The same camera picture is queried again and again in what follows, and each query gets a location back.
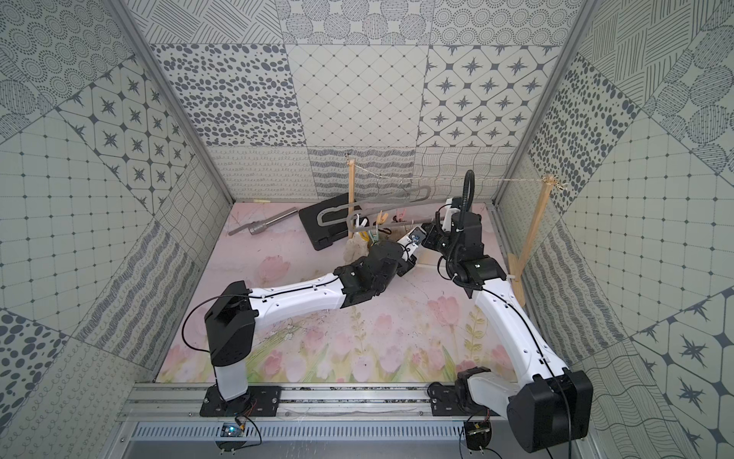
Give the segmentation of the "white clothes peg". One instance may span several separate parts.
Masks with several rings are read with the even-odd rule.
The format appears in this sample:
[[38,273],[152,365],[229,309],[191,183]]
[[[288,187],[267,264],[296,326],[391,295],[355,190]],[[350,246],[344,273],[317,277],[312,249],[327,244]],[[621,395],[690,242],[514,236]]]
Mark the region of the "white clothes peg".
[[365,217],[357,213],[355,215],[354,224],[355,224],[356,231],[364,231],[365,229],[367,229],[370,226],[370,221],[368,217]]

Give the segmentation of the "black flat pad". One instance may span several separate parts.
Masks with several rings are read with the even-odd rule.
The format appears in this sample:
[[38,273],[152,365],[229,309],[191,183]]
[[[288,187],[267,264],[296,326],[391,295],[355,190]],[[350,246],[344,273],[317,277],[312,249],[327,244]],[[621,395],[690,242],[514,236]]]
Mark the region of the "black flat pad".
[[344,239],[348,235],[348,227],[345,222],[348,210],[344,208],[338,212],[326,214],[322,220],[324,226],[319,225],[317,216],[327,208],[335,208],[348,203],[349,194],[342,193],[333,198],[320,201],[298,212],[307,237],[316,251],[324,250],[336,241]]

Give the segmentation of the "grey metal cylinder tool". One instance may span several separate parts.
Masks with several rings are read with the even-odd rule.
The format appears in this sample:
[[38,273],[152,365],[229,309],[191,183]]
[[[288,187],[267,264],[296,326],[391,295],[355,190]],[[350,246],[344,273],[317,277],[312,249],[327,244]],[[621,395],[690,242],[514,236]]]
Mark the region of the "grey metal cylinder tool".
[[238,233],[242,233],[242,231],[248,231],[252,235],[263,233],[264,231],[267,231],[267,229],[269,229],[273,225],[276,225],[280,223],[281,221],[286,220],[297,213],[298,213],[298,208],[289,208],[288,210],[284,210],[284,212],[279,212],[278,214],[275,214],[266,219],[256,220],[256,221],[252,221],[250,223],[241,225],[240,227],[236,229],[232,229],[227,234],[229,236],[233,236]]

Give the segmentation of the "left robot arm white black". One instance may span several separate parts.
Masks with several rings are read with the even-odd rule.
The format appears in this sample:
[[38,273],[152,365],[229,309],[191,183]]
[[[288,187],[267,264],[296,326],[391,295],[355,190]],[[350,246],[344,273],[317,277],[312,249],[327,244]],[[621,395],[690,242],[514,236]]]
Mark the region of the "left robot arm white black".
[[229,284],[222,294],[194,307],[208,307],[204,315],[208,347],[191,345],[185,337],[189,319],[181,334],[189,349],[209,355],[214,369],[214,396],[225,404],[248,398],[250,385],[246,358],[253,349],[257,331],[295,317],[320,311],[354,307],[381,296],[395,277],[403,277],[416,265],[420,244],[380,241],[367,256],[339,266],[332,273],[283,287],[248,288],[244,281]]

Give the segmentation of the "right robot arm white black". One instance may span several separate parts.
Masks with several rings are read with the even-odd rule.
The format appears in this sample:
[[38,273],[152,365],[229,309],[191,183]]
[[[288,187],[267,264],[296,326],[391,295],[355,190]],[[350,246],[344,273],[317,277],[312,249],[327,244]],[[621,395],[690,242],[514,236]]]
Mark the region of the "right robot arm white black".
[[457,405],[469,417],[495,413],[505,418],[528,453],[571,445],[589,433],[593,384],[552,351],[519,304],[507,274],[486,254],[482,218],[471,210],[474,191],[475,174],[468,170],[461,196],[426,226],[424,248],[439,253],[440,277],[462,288],[487,317],[516,380],[508,382],[481,366],[462,371],[454,384]]

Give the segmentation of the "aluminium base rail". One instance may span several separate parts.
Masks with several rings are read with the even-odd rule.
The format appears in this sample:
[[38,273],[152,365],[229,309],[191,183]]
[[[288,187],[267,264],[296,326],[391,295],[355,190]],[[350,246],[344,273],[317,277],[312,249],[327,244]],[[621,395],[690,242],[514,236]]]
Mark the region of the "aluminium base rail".
[[[326,418],[338,415],[367,417],[433,416],[426,392],[430,384],[256,384],[282,386],[280,404],[275,417],[288,416]],[[460,382],[455,384],[468,392],[469,399],[504,417],[529,409],[537,414],[542,409],[558,409],[562,417],[587,421],[593,389],[586,382],[533,382],[529,388],[514,393],[514,386],[498,382]],[[137,384],[124,402],[122,421],[186,421],[198,420],[207,384]]]

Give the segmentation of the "small circuit board left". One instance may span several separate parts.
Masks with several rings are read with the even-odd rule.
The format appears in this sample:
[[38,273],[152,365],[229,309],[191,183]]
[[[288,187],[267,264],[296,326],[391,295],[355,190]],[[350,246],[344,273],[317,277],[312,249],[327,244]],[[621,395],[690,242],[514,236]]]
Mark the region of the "small circuit board left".
[[221,452],[234,453],[244,449],[247,445],[245,432],[237,424],[225,424],[221,428],[220,436],[215,442]]

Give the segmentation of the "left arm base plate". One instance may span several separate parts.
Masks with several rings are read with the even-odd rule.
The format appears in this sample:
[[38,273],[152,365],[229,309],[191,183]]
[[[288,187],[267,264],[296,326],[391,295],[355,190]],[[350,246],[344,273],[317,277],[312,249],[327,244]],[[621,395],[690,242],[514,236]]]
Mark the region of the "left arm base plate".
[[244,395],[226,401],[214,384],[206,391],[199,415],[204,418],[275,417],[282,390],[282,386],[251,386]]

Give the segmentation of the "small black module right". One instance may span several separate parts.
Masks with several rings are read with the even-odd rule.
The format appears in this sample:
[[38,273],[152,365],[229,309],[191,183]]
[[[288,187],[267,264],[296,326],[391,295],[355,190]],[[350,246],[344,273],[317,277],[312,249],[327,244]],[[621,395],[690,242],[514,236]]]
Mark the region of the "small black module right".
[[489,448],[492,426],[489,421],[464,422],[464,441],[470,451],[485,451]]

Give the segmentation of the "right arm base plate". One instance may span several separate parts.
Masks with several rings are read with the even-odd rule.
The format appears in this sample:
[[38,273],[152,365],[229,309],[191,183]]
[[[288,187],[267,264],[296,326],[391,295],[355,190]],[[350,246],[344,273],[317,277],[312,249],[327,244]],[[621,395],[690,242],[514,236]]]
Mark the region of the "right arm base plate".
[[434,417],[468,417],[470,415],[498,416],[498,413],[471,401],[468,392],[455,384],[432,382],[426,392]]

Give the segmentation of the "grey clip hanger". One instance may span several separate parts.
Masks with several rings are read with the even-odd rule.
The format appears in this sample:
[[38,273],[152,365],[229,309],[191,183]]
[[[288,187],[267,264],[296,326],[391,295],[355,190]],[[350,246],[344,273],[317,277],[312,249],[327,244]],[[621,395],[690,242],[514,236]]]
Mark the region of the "grey clip hanger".
[[319,225],[324,226],[322,218],[326,214],[347,208],[348,213],[345,222],[348,227],[348,233],[356,233],[354,220],[357,213],[369,217],[380,212],[420,206],[426,204],[432,194],[433,189],[430,186],[411,187],[411,189],[404,189],[393,194],[347,203],[346,205],[335,208],[327,208],[327,210],[323,210],[317,216],[317,221]]

